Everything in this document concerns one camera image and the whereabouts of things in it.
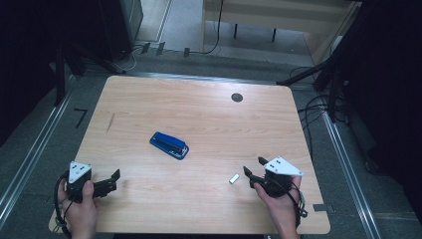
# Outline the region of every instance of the wooden table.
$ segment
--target wooden table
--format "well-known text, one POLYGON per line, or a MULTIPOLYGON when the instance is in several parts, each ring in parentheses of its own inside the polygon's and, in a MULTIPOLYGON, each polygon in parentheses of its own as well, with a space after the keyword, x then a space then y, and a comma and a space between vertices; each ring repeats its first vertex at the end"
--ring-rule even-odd
MULTIPOLYGON (((221 0, 203 0, 201 51, 205 22, 218 21, 221 0)), ((304 32, 315 64, 354 20, 359 3, 343 0, 225 0, 221 21, 304 32)))
POLYGON ((100 199, 100 232, 269 234, 275 227, 243 166, 262 176, 257 157, 278 155, 304 172, 310 214, 299 232, 327 233, 326 212, 314 212, 323 201, 286 87, 110 77, 75 161, 93 166, 94 181, 120 169, 117 191, 100 199), (235 93, 241 102, 232 101, 235 93), (156 131, 184 140, 186 157, 151 145, 156 131))

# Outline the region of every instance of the small white block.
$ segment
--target small white block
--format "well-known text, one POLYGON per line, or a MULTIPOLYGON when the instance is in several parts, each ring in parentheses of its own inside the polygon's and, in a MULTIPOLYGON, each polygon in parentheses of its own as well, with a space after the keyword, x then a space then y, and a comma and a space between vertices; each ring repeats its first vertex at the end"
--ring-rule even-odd
POLYGON ((233 184, 233 183, 235 183, 235 181, 237 180, 239 178, 239 174, 236 174, 236 175, 234 175, 233 177, 232 177, 232 179, 230 179, 230 183, 231 184, 233 184))

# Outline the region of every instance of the stapler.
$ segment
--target stapler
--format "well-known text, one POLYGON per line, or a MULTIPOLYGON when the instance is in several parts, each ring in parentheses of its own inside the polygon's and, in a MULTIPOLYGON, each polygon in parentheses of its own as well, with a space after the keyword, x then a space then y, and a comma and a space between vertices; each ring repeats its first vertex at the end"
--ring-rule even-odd
POLYGON ((149 142, 179 160, 183 159, 189 151, 189 147, 184 141, 159 131, 152 136, 149 142))

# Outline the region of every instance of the hand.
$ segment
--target hand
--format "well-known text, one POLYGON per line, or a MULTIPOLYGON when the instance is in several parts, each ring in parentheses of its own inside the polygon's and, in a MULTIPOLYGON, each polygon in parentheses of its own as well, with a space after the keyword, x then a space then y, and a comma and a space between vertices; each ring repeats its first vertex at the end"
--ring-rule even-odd
MULTIPOLYGON (((293 176, 292 182, 298 187, 298 190, 290 190, 291 195, 299 202, 302 178, 293 176)), ((254 183, 258 196, 265 202, 270 213, 273 223, 276 225, 277 231, 281 238, 300 238, 296 230, 296 212, 292 199, 287 195, 279 198, 271 197, 259 183, 254 183)))
POLYGON ((65 179, 60 182, 58 198, 62 202, 63 211, 69 208, 66 218, 72 230, 72 238, 94 238, 97 225, 97 209, 93 201, 94 184, 87 181, 82 191, 82 203, 72 203, 65 191, 65 182, 65 179))

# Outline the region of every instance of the cable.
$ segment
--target cable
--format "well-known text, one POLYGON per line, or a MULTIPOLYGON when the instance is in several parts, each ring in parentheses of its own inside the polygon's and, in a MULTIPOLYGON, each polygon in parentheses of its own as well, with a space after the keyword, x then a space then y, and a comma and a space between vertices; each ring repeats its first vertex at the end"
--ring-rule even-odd
POLYGON ((190 52, 190 54, 207 55, 207 54, 212 53, 217 48, 217 45, 220 42, 220 24, 221 24, 221 13, 223 12, 223 3, 224 3, 224 0, 221 0, 220 14, 218 16, 218 25, 217 25, 217 42, 215 43, 214 48, 211 51, 208 51, 208 52, 205 52, 205 53, 203 53, 203 52, 190 52))
MULTIPOLYGON (((307 106, 304 109, 298 110, 298 114, 305 112, 305 116, 301 119, 301 122, 305 121, 305 125, 303 126, 303 130, 305 130, 305 129, 307 130, 307 135, 308 135, 308 139, 309 139, 309 149, 310 149, 311 161, 314 161, 314 147, 313 147, 313 137, 311 135, 310 124, 312 122, 318 120, 328 110, 327 104, 317 104, 317 105, 311 106, 311 103, 313 101, 317 100, 317 99, 327 98, 327 97, 329 97, 329 95, 321 95, 321 96, 314 97, 313 99, 311 99, 307 103, 307 106), (316 114, 316 113, 320 113, 320 114, 316 118, 309 120, 309 116, 316 114)), ((342 99, 342 98, 336 98, 336 100, 345 101, 345 99, 342 99)), ((339 119, 336 116, 336 113, 343 113, 344 114, 344 106, 335 106, 334 107, 334 116, 338 121, 348 123, 347 116, 345 116, 344 119, 339 119)))
POLYGON ((130 70, 133 70, 135 67, 136 67, 136 64, 137 64, 137 60, 136 60, 136 57, 134 56, 134 53, 135 52, 137 52, 139 49, 142 49, 143 48, 143 46, 142 45, 140 45, 141 47, 138 47, 138 48, 136 48, 136 49, 134 49, 133 51, 132 51, 132 53, 131 53, 131 56, 132 56, 132 58, 133 58, 133 66, 131 66, 130 68, 123 68, 123 67, 120 67, 120 66, 118 66, 117 64, 115 64, 115 63, 112 63, 115 67, 117 67, 117 68, 119 68, 119 69, 121 69, 122 71, 130 71, 130 70))

